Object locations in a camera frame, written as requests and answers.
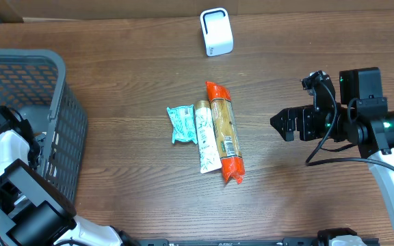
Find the orange pasta packet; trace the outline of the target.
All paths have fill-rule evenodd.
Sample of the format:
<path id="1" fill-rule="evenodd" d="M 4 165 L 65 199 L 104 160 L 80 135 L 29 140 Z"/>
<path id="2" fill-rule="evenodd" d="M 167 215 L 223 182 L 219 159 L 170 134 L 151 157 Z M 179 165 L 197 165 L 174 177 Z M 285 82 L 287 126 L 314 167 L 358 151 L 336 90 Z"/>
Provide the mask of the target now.
<path id="1" fill-rule="evenodd" d="M 231 93 L 226 87 L 210 81 L 206 82 L 206 89 L 215 140 L 222 163 L 222 176 L 225 182 L 233 179 L 237 184 L 241 184 L 246 171 L 239 145 Z"/>

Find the white tube with gold cap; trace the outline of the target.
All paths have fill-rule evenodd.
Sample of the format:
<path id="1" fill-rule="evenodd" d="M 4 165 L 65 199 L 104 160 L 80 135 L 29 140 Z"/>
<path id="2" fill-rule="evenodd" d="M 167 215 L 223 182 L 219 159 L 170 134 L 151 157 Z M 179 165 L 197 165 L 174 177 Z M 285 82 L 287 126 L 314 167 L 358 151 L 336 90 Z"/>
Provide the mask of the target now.
<path id="1" fill-rule="evenodd" d="M 200 100 L 195 105 L 196 135 L 200 155 L 200 173 L 206 174 L 222 167 L 215 140 L 209 101 Z"/>

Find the teal snack packet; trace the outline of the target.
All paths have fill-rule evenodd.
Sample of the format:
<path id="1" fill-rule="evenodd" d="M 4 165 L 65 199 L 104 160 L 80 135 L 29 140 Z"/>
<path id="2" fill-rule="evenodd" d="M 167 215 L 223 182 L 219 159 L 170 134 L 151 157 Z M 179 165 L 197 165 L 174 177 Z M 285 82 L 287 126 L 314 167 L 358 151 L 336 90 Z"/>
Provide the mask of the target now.
<path id="1" fill-rule="evenodd" d="M 166 109 L 172 123 L 172 143 L 193 142 L 198 143 L 193 105 L 183 105 Z"/>

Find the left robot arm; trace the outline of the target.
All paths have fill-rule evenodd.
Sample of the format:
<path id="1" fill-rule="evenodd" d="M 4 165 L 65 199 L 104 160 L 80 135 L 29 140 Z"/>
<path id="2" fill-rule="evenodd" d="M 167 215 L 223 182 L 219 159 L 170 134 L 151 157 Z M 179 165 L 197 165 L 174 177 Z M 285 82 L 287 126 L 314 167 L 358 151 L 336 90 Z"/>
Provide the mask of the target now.
<path id="1" fill-rule="evenodd" d="M 0 106 L 0 245 L 137 245 L 126 232 L 77 215 L 36 172 L 41 146 L 28 120 Z"/>

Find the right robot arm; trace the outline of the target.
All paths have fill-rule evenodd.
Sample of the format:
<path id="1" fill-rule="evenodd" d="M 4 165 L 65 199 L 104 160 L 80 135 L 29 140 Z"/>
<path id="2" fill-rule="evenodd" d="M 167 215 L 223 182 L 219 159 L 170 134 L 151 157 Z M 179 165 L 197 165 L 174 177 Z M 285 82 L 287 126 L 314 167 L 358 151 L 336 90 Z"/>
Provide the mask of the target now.
<path id="1" fill-rule="evenodd" d="M 380 188 L 394 231 L 394 111 L 388 109 L 380 69 L 341 71 L 340 101 L 335 98 L 330 76 L 321 70 L 300 82 L 313 97 L 312 104 L 281 110 L 271 118 L 271 126 L 285 141 L 293 141 L 296 131 L 302 141 L 318 140 L 305 161 L 308 166 L 366 163 Z M 357 147 L 360 156 L 314 161 L 328 139 L 347 141 L 341 149 Z"/>

